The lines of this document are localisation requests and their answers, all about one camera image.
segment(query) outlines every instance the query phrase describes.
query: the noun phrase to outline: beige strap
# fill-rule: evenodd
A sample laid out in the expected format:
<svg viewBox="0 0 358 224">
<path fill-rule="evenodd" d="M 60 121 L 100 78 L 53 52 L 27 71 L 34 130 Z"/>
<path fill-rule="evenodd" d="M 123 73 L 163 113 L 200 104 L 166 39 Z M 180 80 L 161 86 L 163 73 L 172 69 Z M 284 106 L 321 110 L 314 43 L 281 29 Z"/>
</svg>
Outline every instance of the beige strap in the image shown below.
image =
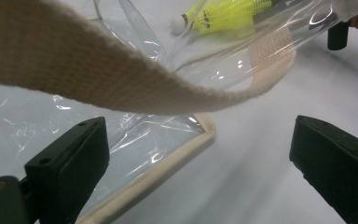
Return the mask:
<svg viewBox="0 0 358 224">
<path fill-rule="evenodd" d="M 146 114 L 214 111 L 271 89 L 294 50 L 281 29 L 252 46 L 254 82 L 245 91 L 193 85 L 48 0 L 0 1 L 0 84 L 45 91 L 112 110 Z"/>
</svg>

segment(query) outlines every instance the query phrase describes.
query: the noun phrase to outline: white surface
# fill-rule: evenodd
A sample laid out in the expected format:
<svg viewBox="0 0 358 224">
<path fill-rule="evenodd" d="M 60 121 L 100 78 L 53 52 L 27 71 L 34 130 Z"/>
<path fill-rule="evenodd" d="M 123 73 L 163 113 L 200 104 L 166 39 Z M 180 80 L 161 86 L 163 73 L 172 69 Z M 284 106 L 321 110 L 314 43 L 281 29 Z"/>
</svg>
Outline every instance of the white surface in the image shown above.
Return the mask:
<svg viewBox="0 0 358 224">
<path fill-rule="evenodd" d="M 215 143 L 115 223 L 345 223 L 288 159 L 297 115 L 358 137 L 358 31 L 339 52 L 325 39 L 272 91 L 212 113 Z"/>
</svg>

